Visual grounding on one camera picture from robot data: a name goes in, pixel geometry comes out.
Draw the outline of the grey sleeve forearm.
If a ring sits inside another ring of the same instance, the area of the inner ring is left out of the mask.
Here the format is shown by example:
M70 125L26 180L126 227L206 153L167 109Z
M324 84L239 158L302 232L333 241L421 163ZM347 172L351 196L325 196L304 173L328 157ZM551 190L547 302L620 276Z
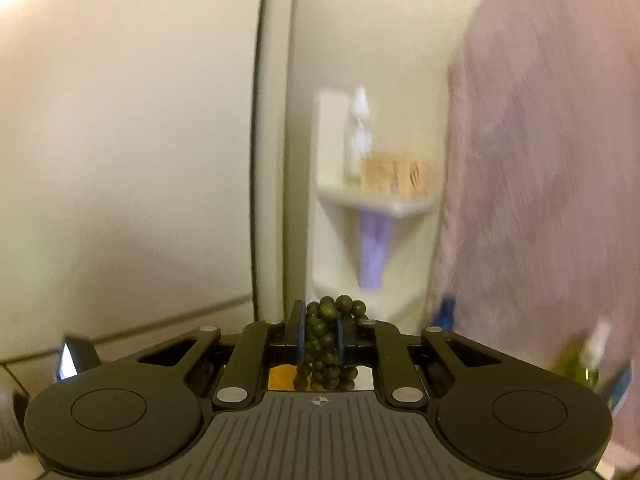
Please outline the grey sleeve forearm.
M17 453L30 453L24 429L28 397L13 387L2 386L0 391L0 457L9 460Z

